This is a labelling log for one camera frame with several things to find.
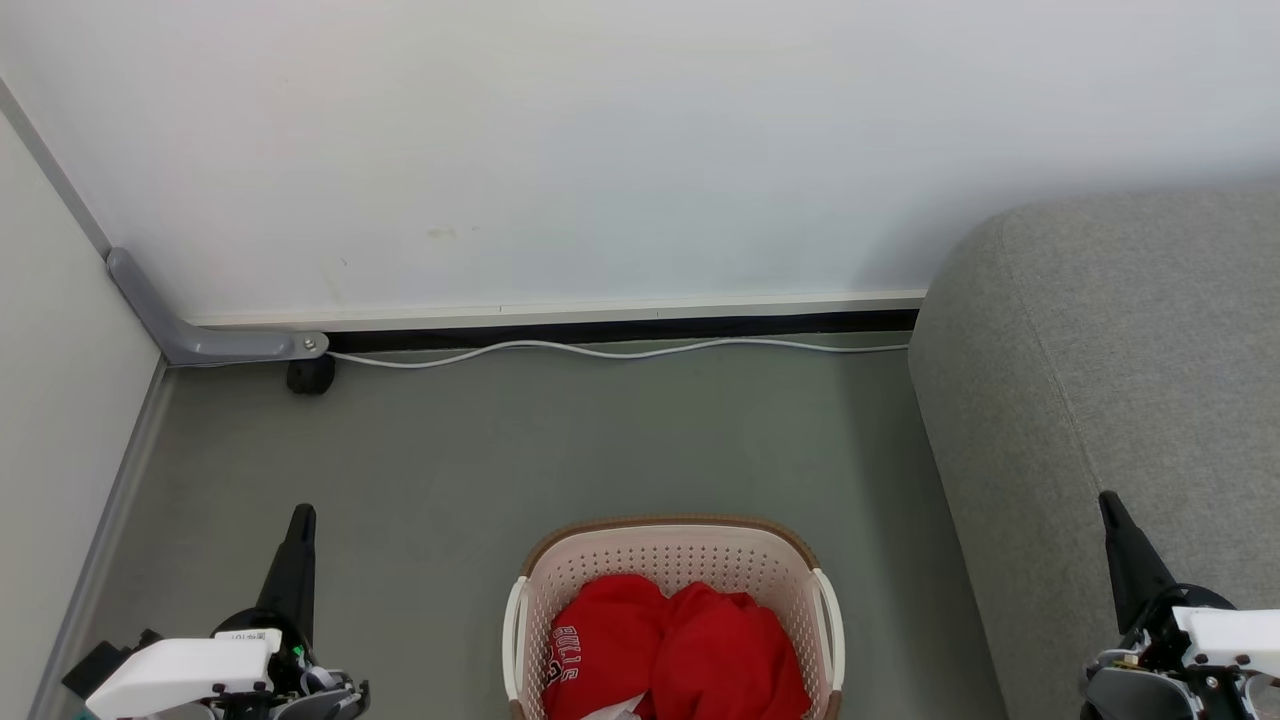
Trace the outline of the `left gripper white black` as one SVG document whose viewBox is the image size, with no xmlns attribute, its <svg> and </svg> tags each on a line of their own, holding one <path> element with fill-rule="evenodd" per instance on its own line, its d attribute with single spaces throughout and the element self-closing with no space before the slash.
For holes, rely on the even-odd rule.
<svg viewBox="0 0 1280 720">
<path fill-rule="evenodd" d="M 256 609 L 205 638 L 146 632 L 134 648 L 101 643 L 84 659 L 84 708 L 96 719 L 159 719 L 195 710 L 205 719 L 360 719 L 367 682 L 315 659 L 317 514 L 298 503 Z"/>
</svg>

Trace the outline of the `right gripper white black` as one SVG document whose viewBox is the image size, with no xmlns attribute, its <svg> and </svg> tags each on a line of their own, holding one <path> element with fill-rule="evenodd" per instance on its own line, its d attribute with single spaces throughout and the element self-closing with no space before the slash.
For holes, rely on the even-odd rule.
<svg viewBox="0 0 1280 720">
<path fill-rule="evenodd" d="M 1098 496 L 1116 648 L 1085 666 L 1083 719 L 1263 719 L 1277 687 L 1277 610 L 1176 584 L 1114 491 Z"/>
</svg>

